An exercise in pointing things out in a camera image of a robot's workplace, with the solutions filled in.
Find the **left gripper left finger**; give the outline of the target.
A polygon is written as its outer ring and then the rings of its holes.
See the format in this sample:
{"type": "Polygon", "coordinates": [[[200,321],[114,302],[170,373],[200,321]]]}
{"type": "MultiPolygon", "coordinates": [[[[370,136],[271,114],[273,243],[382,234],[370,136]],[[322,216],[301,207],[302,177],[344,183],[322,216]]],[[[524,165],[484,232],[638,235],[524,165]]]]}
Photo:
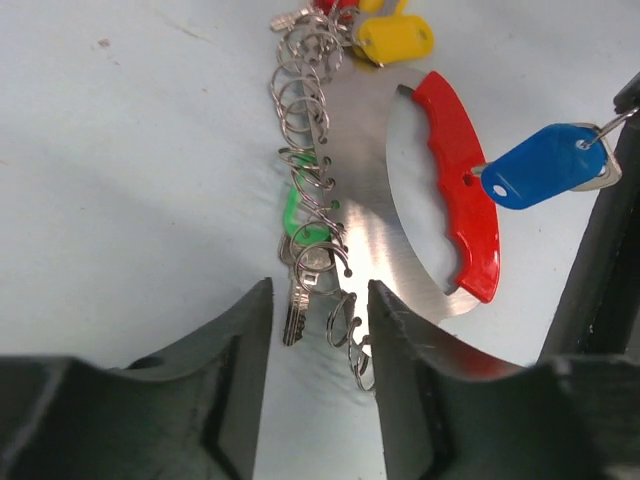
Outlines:
{"type": "Polygon", "coordinates": [[[118,369],[71,356],[1,359],[5,479],[250,479],[273,284],[118,369]]]}

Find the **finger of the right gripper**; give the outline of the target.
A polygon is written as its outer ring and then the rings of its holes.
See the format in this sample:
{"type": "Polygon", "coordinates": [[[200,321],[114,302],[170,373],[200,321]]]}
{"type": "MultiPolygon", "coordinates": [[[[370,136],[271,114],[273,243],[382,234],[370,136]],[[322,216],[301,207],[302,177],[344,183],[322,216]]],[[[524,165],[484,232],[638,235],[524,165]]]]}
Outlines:
{"type": "Polygon", "coordinates": [[[625,355],[639,360],[639,115],[615,154],[622,179],[599,193],[539,356],[625,355]]]}

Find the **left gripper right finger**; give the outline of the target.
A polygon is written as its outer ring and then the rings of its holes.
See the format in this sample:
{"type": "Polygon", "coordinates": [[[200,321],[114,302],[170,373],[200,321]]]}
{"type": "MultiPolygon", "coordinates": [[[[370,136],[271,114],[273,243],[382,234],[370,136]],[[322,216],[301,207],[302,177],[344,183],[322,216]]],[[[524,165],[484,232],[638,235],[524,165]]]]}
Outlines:
{"type": "Polygon", "coordinates": [[[528,367],[368,294],[375,399],[391,479],[635,479],[639,367],[561,355],[528,367]]]}

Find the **blue tag key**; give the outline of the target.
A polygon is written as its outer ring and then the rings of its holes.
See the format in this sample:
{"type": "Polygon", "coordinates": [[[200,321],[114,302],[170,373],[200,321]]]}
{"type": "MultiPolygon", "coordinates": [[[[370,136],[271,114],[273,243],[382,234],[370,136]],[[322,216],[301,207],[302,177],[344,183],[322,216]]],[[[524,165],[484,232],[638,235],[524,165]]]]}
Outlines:
{"type": "Polygon", "coordinates": [[[615,185],[622,168],[606,135],[639,113],[637,106],[600,127],[593,123],[550,124],[493,162],[471,169],[496,204],[523,210],[567,191],[615,185]]]}

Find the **metal keyring holder red handle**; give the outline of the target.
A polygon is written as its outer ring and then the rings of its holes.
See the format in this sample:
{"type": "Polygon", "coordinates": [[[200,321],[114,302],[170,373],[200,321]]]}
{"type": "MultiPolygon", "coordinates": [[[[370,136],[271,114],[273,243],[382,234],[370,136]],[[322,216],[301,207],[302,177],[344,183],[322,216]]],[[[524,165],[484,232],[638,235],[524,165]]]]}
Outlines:
{"type": "Polygon", "coordinates": [[[336,304],[327,319],[327,342],[344,348],[361,390],[373,386],[368,286],[379,280],[432,322],[490,303],[501,274],[497,211],[471,169],[484,152],[474,125],[450,81],[411,64],[378,66],[356,54],[351,28],[358,9],[325,15],[319,9],[291,29],[278,31],[271,95],[285,147],[313,150],[327,166],[324,193],[329,240],[304,246],[295,273],[313,248],[329,252],[336,277],[326,295],[336,304]],[[441,282],[417,243],[415,183],[406,178],[392,146],[401,103],[424,120],[433,191],[443,226],[458,252],[450,284],[441,282]]]}

